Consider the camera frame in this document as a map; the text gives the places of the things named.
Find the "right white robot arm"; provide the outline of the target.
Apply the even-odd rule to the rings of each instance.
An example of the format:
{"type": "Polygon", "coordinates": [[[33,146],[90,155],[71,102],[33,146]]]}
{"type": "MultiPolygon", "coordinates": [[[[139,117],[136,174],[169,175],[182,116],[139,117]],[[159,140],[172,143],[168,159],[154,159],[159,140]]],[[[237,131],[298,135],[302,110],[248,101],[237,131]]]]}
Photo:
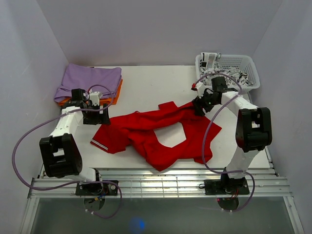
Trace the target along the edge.
{"type": "Polygon", "coordinates": [[[243,89],[227,86],[227,75],[212,74],[212,90],[208,91],[197,80],[191,87],[197,91],[197,97],[192,101],[196,114],[204,116],[214,106],[220,105],[216,114],[224,108],[230,110],[237,118],[235,153],[230,163],[220,174],[224,178],[220,181],[221,190],[231,194],[238,188],[236,179],[243,179],[255,156],[272,142],[271,112],[267,107],[251,104],[241,95],[243,89]]]}

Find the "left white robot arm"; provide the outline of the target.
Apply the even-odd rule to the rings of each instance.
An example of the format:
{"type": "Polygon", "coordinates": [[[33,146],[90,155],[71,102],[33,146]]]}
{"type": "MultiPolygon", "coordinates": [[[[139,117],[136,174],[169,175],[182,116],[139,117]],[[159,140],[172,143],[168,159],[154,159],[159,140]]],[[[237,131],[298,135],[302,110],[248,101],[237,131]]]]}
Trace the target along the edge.
{"type": "Polygon", "coordinates": [[[48,177],[87,183],[87,190],[98,195],[103,190],[103,182],[96,169],[83,166],[74,136],[80,124],[109,125],[108,105],[100,104],[103,94],[98,91],[78,88],[71,94],[72,97],[62,105],[54,131],[39,142],[44,169],[48,177]]]}

